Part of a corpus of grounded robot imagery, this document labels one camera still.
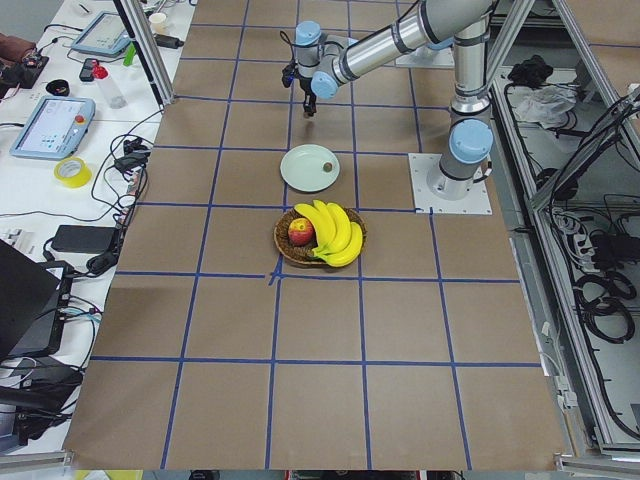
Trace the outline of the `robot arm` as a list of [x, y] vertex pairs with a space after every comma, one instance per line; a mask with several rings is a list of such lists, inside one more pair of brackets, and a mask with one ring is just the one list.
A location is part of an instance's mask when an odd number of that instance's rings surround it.
[[450, 69], [454, 95], [450, 103], [448, 146], [431, 167], [426, 182], [433, 194], [461, 200], [481, 182], [494, 137], [488, 125], [487, 53], [492, 1], [417, 1], [387, 26], [355, 40], [329, 35], [315, 21], [296, 26], [295, 36], [282, 33], [291, 59], [282, 70], [284, 87], [299, 83], [308, 117], [318, 99], [387, 64], [406, 68]]

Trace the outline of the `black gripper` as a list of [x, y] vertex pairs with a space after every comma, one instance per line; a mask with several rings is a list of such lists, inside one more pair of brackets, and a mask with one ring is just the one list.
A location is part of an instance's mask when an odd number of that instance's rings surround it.
[[298, 81], [300, 88], [305, 93], [305, 99], [303, 102], [304, 116], [315, 115], [317, 112], [317, 98], [313, 95], [311, 78], [303, 76], [299, 71], [296, 60], [291, 60], [282, 69], [281, 82], [285, 88], [290, 88], [295, 80]]

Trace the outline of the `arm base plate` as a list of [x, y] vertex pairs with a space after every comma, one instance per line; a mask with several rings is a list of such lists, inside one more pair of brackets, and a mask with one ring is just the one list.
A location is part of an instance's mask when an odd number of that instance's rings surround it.
[[397, 58], [395, 66], [400, 68], [453, 69], [453, 49], [451, 46], [440, 49], [432, 49], [429, 46], [419, 47], [414, 52]]
[[467, 180], [453, 180], [440, 169], [441, 154], [409, 153], [414, 210], [419, 214], [491, 215], [481, 166]]

